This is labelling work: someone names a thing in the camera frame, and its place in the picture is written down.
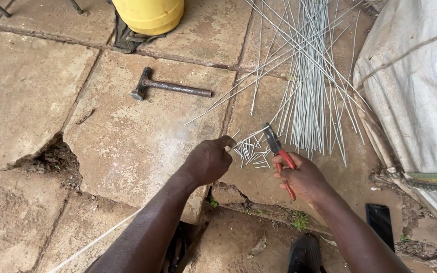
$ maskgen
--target small weed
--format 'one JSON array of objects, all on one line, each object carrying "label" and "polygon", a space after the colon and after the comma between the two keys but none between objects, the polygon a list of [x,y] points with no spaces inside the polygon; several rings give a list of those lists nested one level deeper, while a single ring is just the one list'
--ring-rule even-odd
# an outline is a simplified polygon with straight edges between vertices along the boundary
[{"label": "small weed", "polygon": [[210,201],[210,205],[212,205],[213,208],[216,208],[219,206],[219,203],[217,201],[215,201],[213,197],[210,197],[209,201]]},{"label": "small weed", "polygon": [[293,215],[293,226],[295,226],[298,230],[306,229],[309,224],[308,215],[302,211],[295,211]]},{"label": "small weed", "polygon": [[404,234],[401,235],[401,242],[403,243],[407,243],[411,241],[411,239],[409,239],[408,237],[406,237]]}]

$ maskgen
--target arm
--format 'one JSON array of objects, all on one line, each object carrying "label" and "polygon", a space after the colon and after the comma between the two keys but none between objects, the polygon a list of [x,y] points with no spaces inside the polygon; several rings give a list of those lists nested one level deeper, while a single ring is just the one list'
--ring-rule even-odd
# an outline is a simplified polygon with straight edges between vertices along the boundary
[{"label": "arm", "polygon": [[[294,160],[296,169],[284,169],[281,176],[277,172],[274,176],[287,180],[297,195],[318,210],[330,227],[352,273],[411,272],[326,182],[313,162],[295,152],[289,152],[289,155]],[[272,162],[283,163],[283,160],[281,156],[276,156]]]},{"label": "arm", "polygon": [[223,136],[200,143],[88,272],[160,272],[188,197],[229,169],[232,157],[225,146],[235,146],[234,140]]}]

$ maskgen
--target hammer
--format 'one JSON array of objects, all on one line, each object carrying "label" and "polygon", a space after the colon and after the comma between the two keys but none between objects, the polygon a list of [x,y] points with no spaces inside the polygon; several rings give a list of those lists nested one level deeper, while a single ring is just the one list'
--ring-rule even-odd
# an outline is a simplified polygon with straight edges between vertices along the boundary
[{"label": "hammer", "polygon": [[211,97],[212,91],[204,90],[200,88],[193,88],[178,84],[170,84],[163,82],[156,82],[150,80],[153,70],[149,67],[145,67],[143,73],[141,74],[141,78],[139,79],[139,83],[137,83],[136,89],[131,91],[130,96],[137,99],[138,101],[142,101],[144,99],[144,89],[147,87],[154,87],[159,89],[165,89],[170,91],[177,91],[182,93],[187,93],[191,95],[197,95],[202,97]]}]

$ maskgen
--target foot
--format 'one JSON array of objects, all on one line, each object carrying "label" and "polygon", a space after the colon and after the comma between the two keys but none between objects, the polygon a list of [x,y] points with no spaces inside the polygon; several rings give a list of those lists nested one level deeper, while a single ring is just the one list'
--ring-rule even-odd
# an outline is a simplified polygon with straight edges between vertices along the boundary
[{"label": "foot", "polygon": [[289,250],[288,273],[319,273],[321,251],[318,240],[309,233],[301,235]]}]

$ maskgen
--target yellow container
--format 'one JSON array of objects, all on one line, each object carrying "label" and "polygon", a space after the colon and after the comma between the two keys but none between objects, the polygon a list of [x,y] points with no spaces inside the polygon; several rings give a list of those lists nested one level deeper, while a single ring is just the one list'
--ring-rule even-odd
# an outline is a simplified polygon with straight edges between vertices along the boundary
[{"label": "yellow container", "polygon": [[129,28],[148,36],[167,33],[183,16],[184,0],[112,0]]}]

